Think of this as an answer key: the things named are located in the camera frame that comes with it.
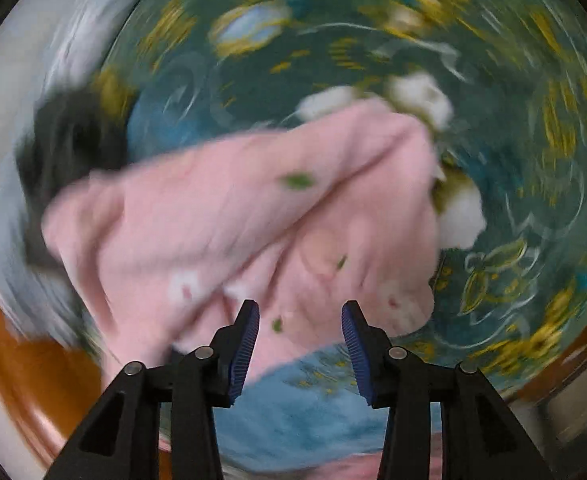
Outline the pink fleece pajama garment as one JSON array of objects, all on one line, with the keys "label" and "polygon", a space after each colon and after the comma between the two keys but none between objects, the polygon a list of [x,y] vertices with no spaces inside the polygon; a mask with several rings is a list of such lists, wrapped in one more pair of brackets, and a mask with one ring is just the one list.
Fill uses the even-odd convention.
[{"label": "pink fleece pajama garment", "polygon": [[232,134],[120,172],[48,206],[43,234],[102,340],[102,376],[164,364],[234,321],[261,326],[220,452],[255,472],[373,478],[386,417],[355,391],[342,304],[391,335],[433,311],[439,260],[427,128],[379,99],[289,131]]}]

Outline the dark grey garment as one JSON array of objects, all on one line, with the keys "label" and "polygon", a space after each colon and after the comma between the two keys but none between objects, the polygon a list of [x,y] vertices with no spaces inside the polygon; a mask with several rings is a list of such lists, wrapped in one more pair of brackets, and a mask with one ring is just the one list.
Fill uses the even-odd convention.
[{"label": "dark grey garment", "polygon": [[30,266],[60,268],[42,234],[43,215],[50,202],[92,170],[124,167],[126,158],[124,122],[101,108],[94,90],[57,90],[42,103],[34,115],[33,133],[16,150],[16,169],[28,211],[24,252]]}]

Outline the olive yellow garment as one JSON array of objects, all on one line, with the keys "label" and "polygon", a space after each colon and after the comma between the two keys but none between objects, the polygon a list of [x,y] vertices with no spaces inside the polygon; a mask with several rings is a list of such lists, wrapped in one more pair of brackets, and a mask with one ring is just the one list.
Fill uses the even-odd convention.
[{"label": "olive yellow garment", "polygon": [[97,93],[101,108],[119,122],[126,121],[138,96],[137,90],[126,84],[113,67],[100,70],[92,80],[92,90]]}]

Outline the green floral bed blanket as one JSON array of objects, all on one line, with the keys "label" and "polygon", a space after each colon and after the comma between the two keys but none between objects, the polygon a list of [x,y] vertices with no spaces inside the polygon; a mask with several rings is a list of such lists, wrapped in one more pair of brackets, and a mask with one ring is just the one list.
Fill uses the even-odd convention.
[{"label": "green floral bed blanket", "polygon": [[341,330],[522,386],[587,322],[587,14],[577,0],[139,0],[104,63],[128,164],[77,286],[102,369],[260,329],[220,455],[371,479]]}]

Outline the grey daisy print quilt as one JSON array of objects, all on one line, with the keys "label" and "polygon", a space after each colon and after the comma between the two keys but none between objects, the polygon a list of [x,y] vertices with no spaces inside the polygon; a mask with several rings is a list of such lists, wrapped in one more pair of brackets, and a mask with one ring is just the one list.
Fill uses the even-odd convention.
[{"label": "grey daisy print quilt", "polygon": [[98,70],[139,0],[74,0],[37,62],[38,79],[0,165],[0,307],[13,330],[66,347],[83,343],[88,315],[42,219],[62,188],[126,161],[124,116],[99,95]]}]

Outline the orange wooden bed frame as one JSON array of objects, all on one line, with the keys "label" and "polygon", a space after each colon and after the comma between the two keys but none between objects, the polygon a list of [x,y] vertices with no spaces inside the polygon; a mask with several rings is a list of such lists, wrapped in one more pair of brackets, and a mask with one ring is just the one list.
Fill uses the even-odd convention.
[{"label": "orange wooden bed frame", "polygon": [[0,310],[0,471],[41,479],[101,393],[98,366],[52,340],[22,340]]}]

